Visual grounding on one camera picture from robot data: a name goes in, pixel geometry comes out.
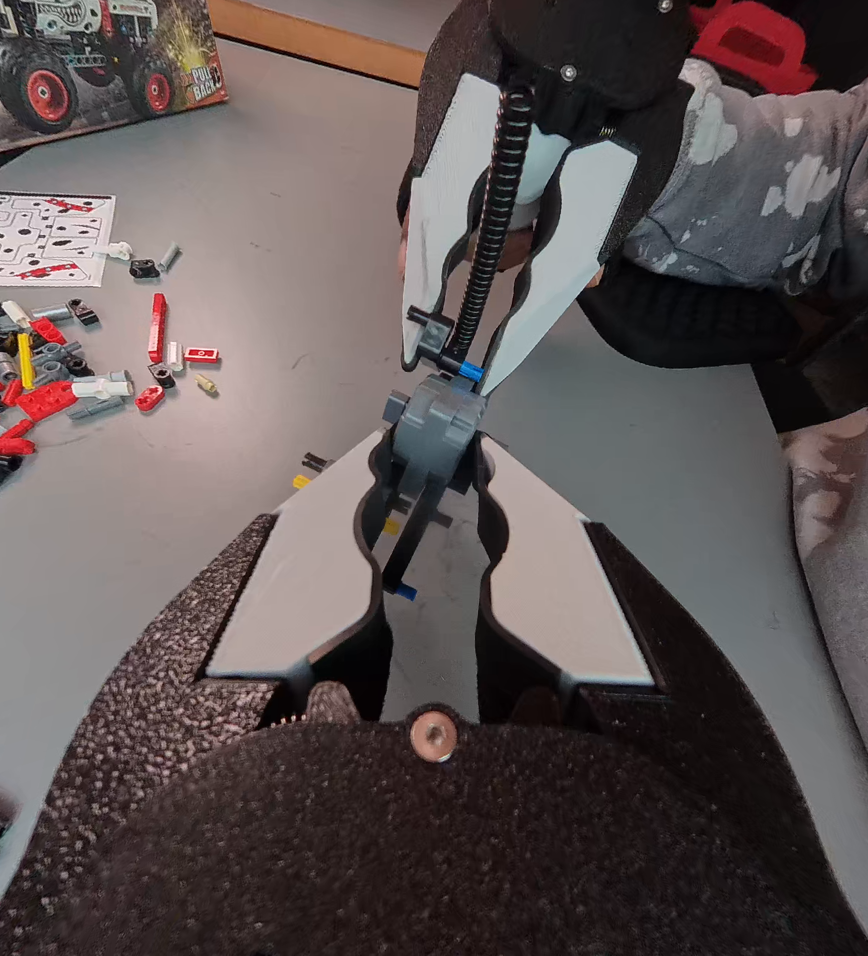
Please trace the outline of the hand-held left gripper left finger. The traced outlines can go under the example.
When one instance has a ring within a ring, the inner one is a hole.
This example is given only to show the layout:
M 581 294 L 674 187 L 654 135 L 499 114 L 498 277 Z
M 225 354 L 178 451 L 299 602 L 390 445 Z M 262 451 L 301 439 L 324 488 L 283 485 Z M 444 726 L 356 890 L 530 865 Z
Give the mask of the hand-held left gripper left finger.
M 372 548 L 387 519 L 390 465 L 390 433 L 378 429 L 276 510 L 207 677 L 299 678 L 374 621 L 382 601 Z

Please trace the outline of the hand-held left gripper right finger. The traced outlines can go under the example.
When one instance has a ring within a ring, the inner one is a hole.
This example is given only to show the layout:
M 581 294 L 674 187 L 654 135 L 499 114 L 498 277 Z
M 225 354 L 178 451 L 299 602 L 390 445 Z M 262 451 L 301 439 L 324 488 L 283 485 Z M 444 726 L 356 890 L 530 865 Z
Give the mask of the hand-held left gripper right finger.
M 568 686 L 653 687 L 649 665 L 595 552 L 589 520 L 492 439 L 485 504 L 499 509 L 488 610 Z

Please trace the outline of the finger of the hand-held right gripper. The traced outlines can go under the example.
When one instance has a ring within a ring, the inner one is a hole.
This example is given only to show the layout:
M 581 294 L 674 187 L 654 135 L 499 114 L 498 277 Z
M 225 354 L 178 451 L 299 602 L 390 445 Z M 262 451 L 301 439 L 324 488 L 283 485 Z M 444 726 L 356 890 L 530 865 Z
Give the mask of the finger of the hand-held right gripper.
M 499 100 L 495 83 L 463 74 L 427 164 L 412 184 L 402 303 L 402 366 L 408 372 L 420 360 L 422 335 L 408 312 L 414 307 L 439 313 L 450 275 L 464 259 L 473 209 L 484 197 Z
M 552 232 L 521 271 L 522 289 L 499 327 L 479 384 L 483 396 L 516 371 L 602 267 L 637 160 L 611 140 L 564 154 L 541 205 L 552 214 Z

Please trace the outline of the grey toy motor assembly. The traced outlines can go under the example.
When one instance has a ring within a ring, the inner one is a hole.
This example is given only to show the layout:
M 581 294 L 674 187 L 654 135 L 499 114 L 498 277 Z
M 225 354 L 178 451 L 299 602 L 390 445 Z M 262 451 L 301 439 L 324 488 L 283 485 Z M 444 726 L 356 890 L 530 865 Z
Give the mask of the grey toy motor assembly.
M 387 519 L 372 548 L 383 594 L 396 594 L 447 489 L 464 470 L 487 410 L 487 398 L 465 376 L 428 376 L 407 398 L 391 396 L 395 418 L 390 477 L 384 486 Z

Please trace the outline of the grey desk with wooden edge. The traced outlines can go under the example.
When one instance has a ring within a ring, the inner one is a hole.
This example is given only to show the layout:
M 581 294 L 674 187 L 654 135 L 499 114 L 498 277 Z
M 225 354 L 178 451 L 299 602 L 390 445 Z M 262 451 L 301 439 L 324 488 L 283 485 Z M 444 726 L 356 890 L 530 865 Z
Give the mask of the grey desk with wooden edge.
M 209 1 L 217 36 L 416 88 L 455 1 Z

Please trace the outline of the person's right hand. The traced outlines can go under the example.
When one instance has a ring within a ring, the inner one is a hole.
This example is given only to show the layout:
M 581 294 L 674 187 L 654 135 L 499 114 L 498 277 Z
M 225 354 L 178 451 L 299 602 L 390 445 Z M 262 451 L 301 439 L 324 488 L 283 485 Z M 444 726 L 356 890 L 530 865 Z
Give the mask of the person's right hand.
M 520 229 L 511 230 L 504 239 L 498 271 L 521 269 L 546 241 L 543 224 L 537 218 Z

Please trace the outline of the red plastic container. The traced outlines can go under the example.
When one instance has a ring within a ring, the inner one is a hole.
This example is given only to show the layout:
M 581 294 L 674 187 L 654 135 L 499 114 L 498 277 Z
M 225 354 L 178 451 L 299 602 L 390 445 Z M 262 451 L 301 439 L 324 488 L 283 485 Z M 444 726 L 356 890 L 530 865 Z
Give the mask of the red plastic container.
M 794 20 L 760 2 L 716 1 L 690 6 L 698 31 L 692 55 L 724 77 L 775 95 L 810 90 L 818 74 L 806 63 L 807 36 Z

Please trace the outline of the pile of mixed toy parts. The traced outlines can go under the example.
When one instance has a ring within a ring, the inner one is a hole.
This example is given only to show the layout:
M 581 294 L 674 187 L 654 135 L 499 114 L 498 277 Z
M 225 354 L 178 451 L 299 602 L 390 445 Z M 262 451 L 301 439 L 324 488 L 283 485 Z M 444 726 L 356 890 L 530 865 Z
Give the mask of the pile of mixed toy parts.
M 97 312 L 82 298 L 32 312 L 16 302 L 0 300 L 0 317 L 10 321 L 0 327 L 2 486 L 24 458 L 36 453 L 29 435 L 37 424 L 61 413 L 81 421 L 119 410 L 128 400 L 134 402 L 144 388 L 137 390 L 125 369 L 95 372 L 86 362 L 81 343 L 62 334 L 58 324 L 64 320 L 77 321 L 86 329 L 98 323 Z M 146 349 L 149 358 L 148 344 Z

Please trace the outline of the toy truck set box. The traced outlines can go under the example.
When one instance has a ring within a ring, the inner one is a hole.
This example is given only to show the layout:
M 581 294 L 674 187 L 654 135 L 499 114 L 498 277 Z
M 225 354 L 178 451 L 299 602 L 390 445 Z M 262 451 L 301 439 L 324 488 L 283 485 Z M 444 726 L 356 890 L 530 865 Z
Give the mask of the toy truck set box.
M 227 98 L 207 2 L 0 1 L 0 153 Z

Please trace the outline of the sticker sheet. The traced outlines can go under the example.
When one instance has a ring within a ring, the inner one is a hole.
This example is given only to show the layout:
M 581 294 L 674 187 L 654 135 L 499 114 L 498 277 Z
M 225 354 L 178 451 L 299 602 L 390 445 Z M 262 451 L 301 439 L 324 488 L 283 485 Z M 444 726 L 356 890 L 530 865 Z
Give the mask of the sticker sheet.
M 103 284 L 117 199 L 0 192 L 0 288 Z

